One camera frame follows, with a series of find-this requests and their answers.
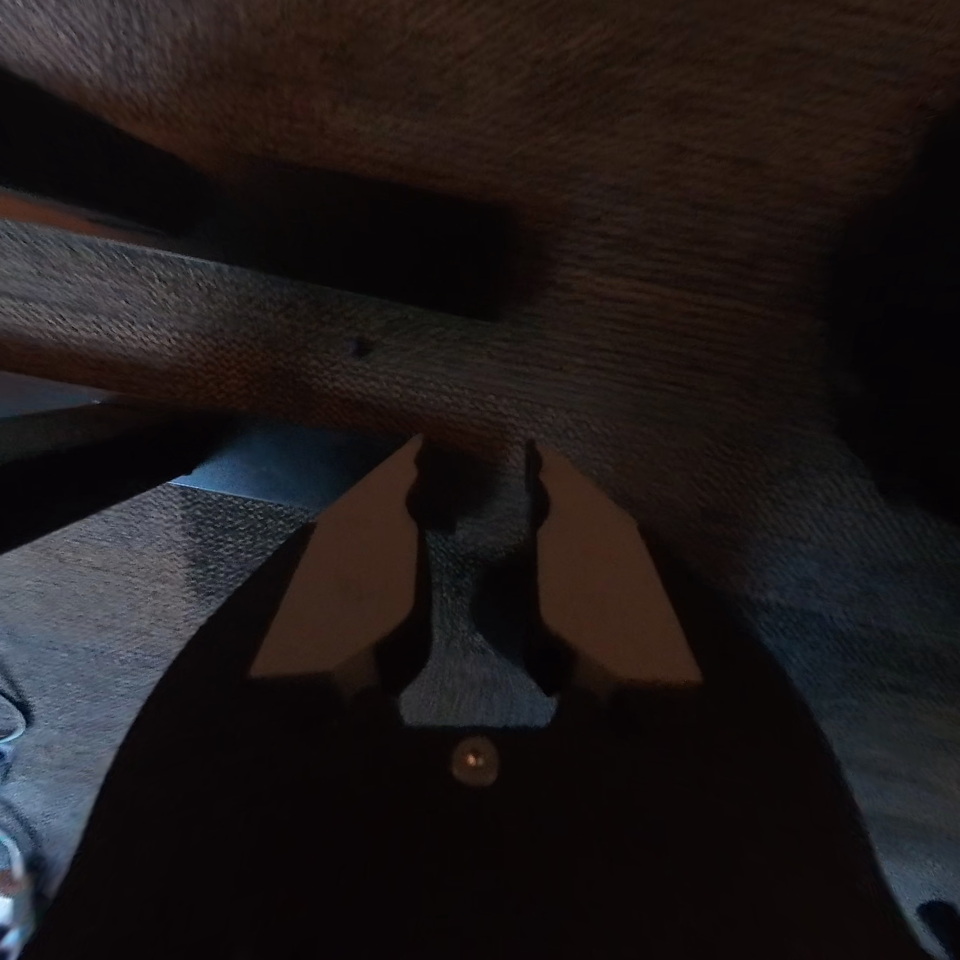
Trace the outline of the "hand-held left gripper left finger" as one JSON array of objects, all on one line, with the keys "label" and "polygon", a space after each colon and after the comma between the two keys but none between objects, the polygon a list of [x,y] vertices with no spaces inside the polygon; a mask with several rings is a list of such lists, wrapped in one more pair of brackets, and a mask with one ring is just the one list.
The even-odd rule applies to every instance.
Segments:
[{"label": "hand-held left gripper left finger", "polygon": [[320,513],[249,677],[400,694],[426,666],[431,600],[409,499],[424,437],[407,440]]}]

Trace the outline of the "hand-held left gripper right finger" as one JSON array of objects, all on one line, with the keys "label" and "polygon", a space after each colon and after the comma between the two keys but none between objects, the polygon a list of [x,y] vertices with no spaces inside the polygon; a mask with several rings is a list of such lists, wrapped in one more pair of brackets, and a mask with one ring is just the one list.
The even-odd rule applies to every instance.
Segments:
[{"label": "hand-held left gripper right finger", "polygon": [[693,694],[704,676],[630,513],[530,441],[533,586],[525,666],[548,694]]}]

